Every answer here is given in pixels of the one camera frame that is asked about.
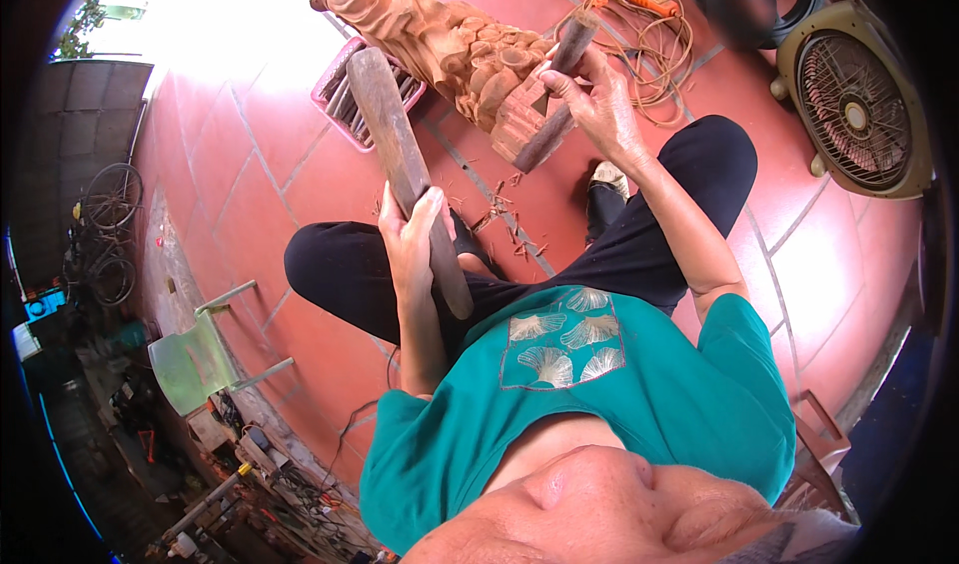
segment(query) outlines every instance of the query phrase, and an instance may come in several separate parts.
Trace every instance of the fan grille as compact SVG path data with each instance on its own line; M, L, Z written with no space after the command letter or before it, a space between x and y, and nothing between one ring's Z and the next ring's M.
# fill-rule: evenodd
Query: fan grille
M859 40L821 31L803 48L797 89L817 143L861 187L885 191L905 176L912 149L903 95Z

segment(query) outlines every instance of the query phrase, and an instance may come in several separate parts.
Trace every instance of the electric fan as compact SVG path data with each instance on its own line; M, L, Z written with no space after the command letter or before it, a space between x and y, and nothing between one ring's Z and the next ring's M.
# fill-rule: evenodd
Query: electric fan
M918 198L932 179L926 118L891 46L864 6L826 6L779 47L770 90L795 102L817 151L812 174L871 198Z

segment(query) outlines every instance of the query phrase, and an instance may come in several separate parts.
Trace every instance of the pink basket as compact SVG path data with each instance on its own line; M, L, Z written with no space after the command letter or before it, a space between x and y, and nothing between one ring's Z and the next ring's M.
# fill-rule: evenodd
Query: pink basket
M353 137L353 133L350 131L349 126L344 125L340 119L326 113L326 107L330 103L330 99L327 97L329 94L326 89L329 87L330 83L333 82L333 79L340 77L343 67L346 67L346 62L350 60L350 57L353 55L353 53L356 52L361 46L366 46L366 42L362 37L354 37L348 41L346 45L343 46L340 54L337 54L337 57L330 64L329 68L326 69L326 72L323 73L323 76L319 78L317 85L313 88L313 91L310 92L310 97L319 106L320 114L325 116L331 123L333 123L333 126L343 134L343 137L345 137L354 148L363 153L368 153L376 148L376 144L373 144L367 148L361 144L358 139ZM412 76L410 71L407 70L407 67L404 67L401 62L393 56L387 54L387 60L398 66L403 72ZM424 81L420 81L419 88L416 89L414 95L411 96L410 100L408 100L404 105L404 110L406 112L410 112L410 108L414 107L414 103L420 99L420 96L422 96L423 92L425 91L426 84Z

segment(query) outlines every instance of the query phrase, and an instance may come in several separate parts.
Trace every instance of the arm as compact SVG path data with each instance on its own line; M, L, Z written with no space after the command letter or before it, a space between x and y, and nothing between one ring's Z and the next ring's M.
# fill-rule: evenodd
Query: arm
M449 207L438 187L431 187L416 202L408 222L390 192L389 182L384 188L379 228L390 258L396 314L400 319L400 345L403 347L400 389L424 399L433 396L450 369L439 334L437 305L431 294L430 227L437 215L444 217L446 227L454 237L456 232Z
M640 188L686 277L699 320L706 320L713 301L722 294L748 300L742 272L726 240L642 141L626 79L595 46L583 54L578 73L592 81L592 93L556 71L543 71L540 78L569 104L573 119L596 148Z

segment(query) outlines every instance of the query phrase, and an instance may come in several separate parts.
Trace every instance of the shirt print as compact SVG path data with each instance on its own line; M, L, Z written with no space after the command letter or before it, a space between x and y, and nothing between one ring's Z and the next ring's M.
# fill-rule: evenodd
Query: shirt print
M613 301L600 290L572 290L506 327L501 390L568 390L626 366Z

